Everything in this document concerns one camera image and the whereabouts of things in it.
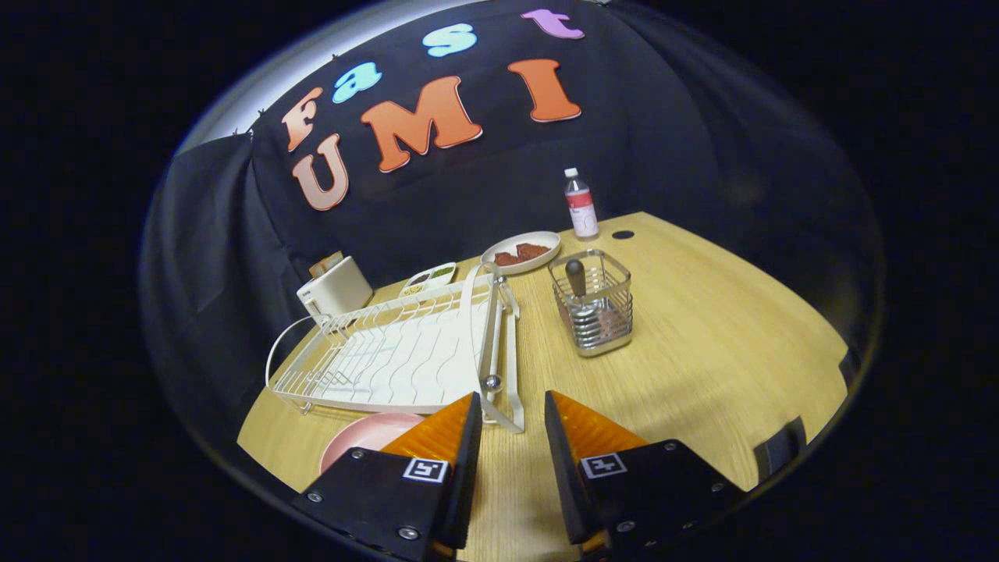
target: stainless steel utensil holder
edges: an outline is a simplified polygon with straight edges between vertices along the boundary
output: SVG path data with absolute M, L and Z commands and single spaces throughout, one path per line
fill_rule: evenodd
M 579 260 L 586 280 L 586 294 L 572 292 L 565 264 Z M 588 249 L 548 263 L 551 288 L 562 322 L 575 351 L 592 357 L 631 341 L 631 272 L 600 250 Z

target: dark food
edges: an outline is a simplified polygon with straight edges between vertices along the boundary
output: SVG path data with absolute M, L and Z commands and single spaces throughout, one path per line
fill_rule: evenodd
M 517 244 L 515 256 L 508 252 L 497 252 L 497 255 L 493 257 L 493 261 L 500 266 L 515 265 L 523 263 L 527 260 L 532 260 L 550 249 L 551 248 L 546 246 L 538 246 L 536 244 Z
M 517 244 L 516 255 L 517 257 L 523 260 L 532 260 L 537 256 L 543 254 L 544 252 L 547 252 L 550 249 L 551 248 L 547 248 L 545 246 L 537 246 L 534 244 L 527 244 L 527 243 Z
M 506 252 L 498 252 L 497 255 L 493 257 L 493 261 L 497 262 L 497 265 L 514 265 L 524 260 Z

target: plastic bottle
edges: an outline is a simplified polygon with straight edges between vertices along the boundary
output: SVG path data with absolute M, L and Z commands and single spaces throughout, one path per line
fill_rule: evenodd
M 589 186 L 582 183 L 575 168 L 565 170 L 565 177 L 568 178 L 565 199 L 568 201 L 568 214 L 572 217 L 572 228 L 580 240 L 592 240 L 599 234 L 599 228 Z

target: bottle label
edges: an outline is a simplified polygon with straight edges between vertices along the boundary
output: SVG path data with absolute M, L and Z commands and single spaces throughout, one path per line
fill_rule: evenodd
M 588 207 L 593 204 L 593 198 L 589 196 L 589 191 L 566 195 L 565 199 L 568 199 L 569 209 L 581 209 L 582 207 Z

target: white dish rack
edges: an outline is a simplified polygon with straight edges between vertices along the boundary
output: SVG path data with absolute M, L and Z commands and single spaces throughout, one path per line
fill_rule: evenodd
M 265 384 L 303 415 L 316 404 L 370 412 L 432 414 L 479 392 L 483 418 L 513 433 L 523 431 L 516 391 L 516 320 L 520 310 L 495 264 L 476 265 L 452 283 L 361 310 L 302 318 L 285 329 L 267 358 Z M 275 350 L 303 321 L 319 327 L 271 376 Z M 505 328 L 504 373 L 498 373 Z M 495 405 L 503 381 L 507 417 Z

